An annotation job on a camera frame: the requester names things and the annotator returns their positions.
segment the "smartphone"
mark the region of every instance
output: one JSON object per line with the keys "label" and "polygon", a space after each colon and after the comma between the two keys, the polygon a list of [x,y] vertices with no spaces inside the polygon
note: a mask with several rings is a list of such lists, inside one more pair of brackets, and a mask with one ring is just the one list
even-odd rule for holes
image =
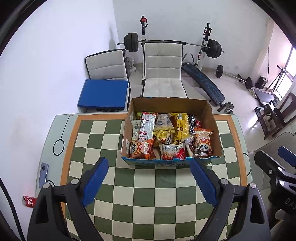
{"label": "smartphone", "polygon": [[47,173],[48,173],[48,164],[42,162],[41,168],[40,168],[40,175],[39,175],[39,185],[38,185],[40,188],[42,188],[42,186],[46,182]]}

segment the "white label on box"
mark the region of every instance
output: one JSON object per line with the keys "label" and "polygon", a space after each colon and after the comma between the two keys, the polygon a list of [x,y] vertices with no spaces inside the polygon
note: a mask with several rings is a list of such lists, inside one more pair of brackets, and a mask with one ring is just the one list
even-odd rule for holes
{"label": "white label on box", "polygon": [[129,154],[129,144],[130,142],[126,139],[126,153]]}
{"label": "white label on box", "polygon": [[131,120],[131,123],[133,123],[133,116],[134,116],[135,114],[134,114],[134,112],[132,111],[131,112],[131,115],[130,115],[130,120]]}

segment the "cardboard box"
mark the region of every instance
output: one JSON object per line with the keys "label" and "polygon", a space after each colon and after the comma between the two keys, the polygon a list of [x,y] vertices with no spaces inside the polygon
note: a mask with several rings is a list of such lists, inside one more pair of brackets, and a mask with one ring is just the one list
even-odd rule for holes
{"label": "cardboard box", "polygon": [[133,98],[129,104],[129,110],[126,116],[124,132],[123,132],[123,146],[121,150],[121,158],[129,165],[161,165],[161,166],[183,166],[188,165],[192,160],[187,157],[186,160],[174,158],[171,161],[160,159],[160,152],[155,153],[156,159],[144,160],[129,158],[130,143],[133,136],[133,120],[137,119],[137,112],[155,112],[159,114],[166,113],[187,113],[195,115],[203,124],[203,128],[212,130],[214,133],[210,136],[211,147],[213,155],[209,158],[202,158],[203,161],[208,162],[212,158],[222,156],[222,146],[220,142],[220,135],[212,108],[208,101],[177,98],[177,97],[137,97]]}

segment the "checkered tablecloth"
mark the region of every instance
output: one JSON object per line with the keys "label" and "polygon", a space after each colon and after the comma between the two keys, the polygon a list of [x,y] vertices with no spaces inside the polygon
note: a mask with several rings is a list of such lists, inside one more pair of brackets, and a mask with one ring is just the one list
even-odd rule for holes
{"label": "checkered tablecloth", "polygon": [[[240,185],[234,140],[227,121],[217,121],[223,156],[208,165],[219,178]],[[100,156],[109,171],[93,203],[86,207],[105,241],[189,240],[206,223],[212,206],[206,203],[188,167],[130,166],[120,157],[124,120],[82,120],[67,182],[93,167]],[[233,204],[220,239],[230,230]],[[66,206],[67,226],[77,232]]]}

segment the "blue gripper pad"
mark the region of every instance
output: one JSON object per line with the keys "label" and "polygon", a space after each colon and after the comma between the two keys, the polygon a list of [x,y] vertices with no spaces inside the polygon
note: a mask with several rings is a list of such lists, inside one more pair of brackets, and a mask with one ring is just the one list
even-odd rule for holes
{"label": "blue gripper pad", "polygon": [[202,169],[200,164],[195,159],[192,159],[190,161],[189,166],[190,171],[194,176],[196,183],[200,187],[200,190],[202,191],[205,200],[207,201],[207,203],[210,203],[213,207],[215,207],[218,203],[216,198],[216,188],[209,179],[208,175],[205,173],[205,171]]}
{"label": "blue gripper pad", "polygon": [[281,146],[278,149],[278,155],[283,158],[291,166],[296,167],[296,155],[288,150],[287,148]]}
{"label": "blue gripper pad", "polygon": [[102,162],[100,165],[97,166],[94,174],[90,178],[87,185],[84,187],[83,190],[83,198],[82,198],[82,205],[86,207],[88,204],[94,201],[94,198],[108,172],[109,164],[106,158],[102,158]]}

